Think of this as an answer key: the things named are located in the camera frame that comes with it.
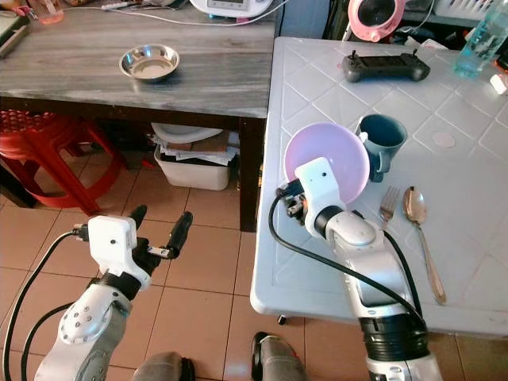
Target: blue bottle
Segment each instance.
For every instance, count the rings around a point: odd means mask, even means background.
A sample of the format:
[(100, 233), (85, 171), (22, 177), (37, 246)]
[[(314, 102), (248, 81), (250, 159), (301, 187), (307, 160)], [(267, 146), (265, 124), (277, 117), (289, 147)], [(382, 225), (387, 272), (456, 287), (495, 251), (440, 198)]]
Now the blue bottle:
[(506, 37), (508, 0), (496, 0), (460, 52), (453, 70), (463, 77), (476, 77), (492, 61)]

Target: white table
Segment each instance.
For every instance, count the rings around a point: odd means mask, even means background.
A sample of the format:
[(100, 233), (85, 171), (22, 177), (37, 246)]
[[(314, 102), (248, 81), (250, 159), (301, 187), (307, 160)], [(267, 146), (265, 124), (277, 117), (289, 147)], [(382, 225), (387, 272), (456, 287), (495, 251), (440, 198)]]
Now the white table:
[[(382, 183), (369, 182), (350, 209), (379, 221), (379, 204), (389, 185), (419, 188), (428, 203), (423, 225), (448, 296), (438, 306), (426, 277), (415, 228), (401, 203), (389, 224), (413, 272), (422, 308), (432, 330), (508, 335), (508, 98), (488, 83), (494, 68), (479, 79), (452, 72), (457, 52), (421, 49), (430, 67), (427, 79), (348, 83), (337, 68), (355, 49), (359, 55), (399, 54), (410, 49), (381, 44), (278, 38), (275, 41), (265, 141), (251, 303), (260, 313), (333, 320), (353, 319), (342, 275), (291, 252), (267, 227), (275, 188), (285, 182), (283, 153), (290, 138), (316, 121), (351, 130), (366, 114), (399, 119), (407, 142)], [(444, 148), (436, 135), (455, 145)], [(275, 216), (282, 237), (331, 259), (324, 241), (312, 238), (282, 203)]]

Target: spoon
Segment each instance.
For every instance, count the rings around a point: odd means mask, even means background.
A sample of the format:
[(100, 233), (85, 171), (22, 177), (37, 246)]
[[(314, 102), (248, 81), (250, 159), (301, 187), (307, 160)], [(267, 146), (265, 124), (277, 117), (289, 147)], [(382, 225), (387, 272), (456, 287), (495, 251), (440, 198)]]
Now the spoon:
[(427, 278), (429, 278), (434, 298), (439, 304), (445, 304), (445, 289), (443, 288), (443, 283), (441, 282), (439, 274), (437, 274), (436, 265), (430, 256), (429, 246), (427, 245), (427, 241), (425, 240), (425, 236), (421, 230), (421, 224), (425, 222), (425, 219), (427, 218), (425, 200), (423, 199), (423, 194), (421, 194), (421, 192), (415, 187), (409, 187), (406, 192), (404, 192), (402, 210), (404, 211), (406, 218), (413, 222), (413, 225), (416, 226), (418, 232), (420, 233), (421, 246), (423, 247), (423, 252), (425, 253), (425, 263), (427, 265)]

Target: gray wood-grain tabletop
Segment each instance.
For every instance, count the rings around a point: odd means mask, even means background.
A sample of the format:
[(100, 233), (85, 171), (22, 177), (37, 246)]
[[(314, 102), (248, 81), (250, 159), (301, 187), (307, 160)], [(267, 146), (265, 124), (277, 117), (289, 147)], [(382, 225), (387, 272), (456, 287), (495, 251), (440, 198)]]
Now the gray wood-grain tabletop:
[[(149, 13), (224, 22), (210, 20), (191, 4)], [(251, 25), (221, 28), (67, 10), (54, 25), (33, 21), (30, 34), (0, 60), (0, 97), (265, 118), (274, 28), (272, 15)], [(139, 83), (120, 72), (122, 54), (142, 44), (165, 44), (179, 52), (180, 65), (165, 82)]]

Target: stainless steel plate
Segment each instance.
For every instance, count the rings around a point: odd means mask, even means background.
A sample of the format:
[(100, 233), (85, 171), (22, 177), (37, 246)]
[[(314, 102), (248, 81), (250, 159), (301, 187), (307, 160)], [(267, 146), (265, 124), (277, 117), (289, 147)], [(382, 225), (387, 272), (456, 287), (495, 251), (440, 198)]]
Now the stainless steel plate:
[(179, 65), (176, 50), (164, 45), (143, 45), (129, 50), (120, 58), (120, 70), (145, 83), (166, 79)]

